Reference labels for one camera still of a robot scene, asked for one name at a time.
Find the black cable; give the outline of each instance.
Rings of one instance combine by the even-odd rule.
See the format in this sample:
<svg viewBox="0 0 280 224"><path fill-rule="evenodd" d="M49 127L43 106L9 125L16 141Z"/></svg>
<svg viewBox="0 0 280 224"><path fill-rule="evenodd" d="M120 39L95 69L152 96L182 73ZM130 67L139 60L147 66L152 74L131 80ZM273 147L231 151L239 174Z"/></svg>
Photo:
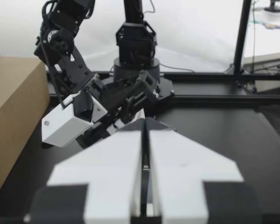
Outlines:
<svg viewBox="0 0 280 224"><path fill-rule="evenodd" d="M192 70L192 69L184 69L184 68L171 67L171 66L168 66L168 65L164 65L164 64L162 64L162 63L160 63L160 65L163 66L163 67L169 68L169 69L176 69L176 70L183 70L183 71L195 72L195 71Z"/></svg>
<svg viewBox="0 0 280 224"><path fill-rule="evenodd" d="M64 108L66 108L66 106L64 105L63 100L62 100L62 98L61 98L61 96L60 96L60 93L59 93L59 91L58 91L58 88L57 88L57 84L56 84L56 80L55 80L55 77L54 77L54 73L53 73L53 71L52 71L52 69L51 69L51 64L50 64L50 61L49 61L49 59L48 59L48 56L47 56L45 47L44 47L44 45L43 45L42 33L43 33L43 24L42 24L41 33L40 33L40 41L41 41L40 43L41 43L41 47L42 47L43 54L44 54L45 59L46 59L46 65L47 65L47 67L48 67L49 74L50 74L50 77L51 77L51 83L53 84L53 87L54 87L54 90L55 90L55 92L56 92L57 98L58 98L58 100L59 100L59 102L60 102L62 108L64 109Z"/></svg>
<svg viewBox="0 0 280 224"><path fill-rule="evenodd" d="M143 14L145 13L155 13L155 7L154 7L154 3L153 0L150 0L151 6L153 7L153 11L145 11Z"/></svg>
<svg viewBox="0 0 280 224"><path fill-rule="evenodd" d="M256 45L255 3L256 2L254 1L253 2L254 44L253 44L253 58L252 58L252 73L254 73L255 45Z"/></svg>

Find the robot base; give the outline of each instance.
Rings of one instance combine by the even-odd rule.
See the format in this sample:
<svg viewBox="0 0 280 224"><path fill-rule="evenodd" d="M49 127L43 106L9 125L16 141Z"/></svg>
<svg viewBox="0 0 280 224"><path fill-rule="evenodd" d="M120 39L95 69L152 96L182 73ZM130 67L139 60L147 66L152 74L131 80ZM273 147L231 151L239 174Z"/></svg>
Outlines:
<svg viewBox="0 0 280 224"><path fill-rule="evenodd" d="M114 60L114 81L138 76L141 70L147 70L152 77L160 81L160 61L158 59L155 58L153 65L149 68L135 69L121 63L119 57Z"/></svg>

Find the metal post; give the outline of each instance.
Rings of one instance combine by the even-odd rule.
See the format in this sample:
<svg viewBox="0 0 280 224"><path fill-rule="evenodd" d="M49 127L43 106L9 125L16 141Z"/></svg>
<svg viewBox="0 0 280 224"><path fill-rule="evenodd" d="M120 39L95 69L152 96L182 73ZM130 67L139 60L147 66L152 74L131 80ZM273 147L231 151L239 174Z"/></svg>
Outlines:
<svg viewBox="0 0 280 224"><path fill-rule="evenodd" d="M124 0L126 11L126 22L142 23L142 0Z"/></svg>
<svg viewBox="0 0 280 224"><path fill-rule="evenodd" d="M238 41L237 46L235 50L234 55L234 75L241 75L241 66L242 66L242 58L244 53L244 44L245 44L245 38L247 33L247 27L249 22L249 15L250 15L250 9L251 9L251 3L252 0L244 0L243 2L243 9L242 9L242 15L238 30Z"/></svg>

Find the desk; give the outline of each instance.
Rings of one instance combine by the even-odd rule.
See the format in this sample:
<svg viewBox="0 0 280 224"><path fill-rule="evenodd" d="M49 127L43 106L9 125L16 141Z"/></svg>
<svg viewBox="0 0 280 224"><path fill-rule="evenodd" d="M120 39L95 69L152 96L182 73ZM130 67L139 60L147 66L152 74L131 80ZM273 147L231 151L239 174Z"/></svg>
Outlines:
<svg viewBox="0 0 280 224"><path fill-rule="evenodd" d="M280 25L280 13L255 11L255 20ZM255 25L255 62L265 62L280 59L280 29L266 29L261 24ZM252 63L254 49L254 25L249 23L246 42L244 64Z"/></svg>
<svg viewBox="0 0 280 224"><path fill-rule="evenodd" d="M242 94L229 83L174 85L176 94ZM263 212L280 215L280 137L261 113L249 108L176 107L158 113L156 119L235 160L256 190ZM0 217L25 215L53 166L82 150L76 142L66 148L42 149L40 128L35 129L0 191Z"/></svg>

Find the metal rod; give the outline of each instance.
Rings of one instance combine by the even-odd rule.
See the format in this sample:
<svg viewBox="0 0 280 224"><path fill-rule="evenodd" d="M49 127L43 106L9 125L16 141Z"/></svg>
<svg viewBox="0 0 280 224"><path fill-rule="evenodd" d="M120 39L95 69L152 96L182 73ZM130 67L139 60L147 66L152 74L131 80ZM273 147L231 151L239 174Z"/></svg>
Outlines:
<svg viewBox="0 0 280 224"><path fill-rule="evenodd" d="M176 95L170 105L214 106L214 105L280 105L280 95Z"/></svg>
<svg viewBox="0 0 280 224"><path fill-rule="evenodd" d="M126 22L142 23L142 0L124 0Z"/></svg>
<svg viewBox="0 0 280 224"><path fill-rule="evenodd" d="M242 66L242 58L244 53L244 45L245 45L247 27L249 22L251 3L252 0L244 0L243 2L241 20L240 20L239 30L238 30L238 40L237 40L237 46L236 46L234 62L233 62L234 75L237 76L241 75L240 70Z"/></svg>
<svg viewBox="0 0 280 224"><path fill-rule="evenodd" d="M240 81L280 80L280 75L254 74L254 75L228 75L225 73L174 73L166 72L164 77L171 81Z"/></svg>

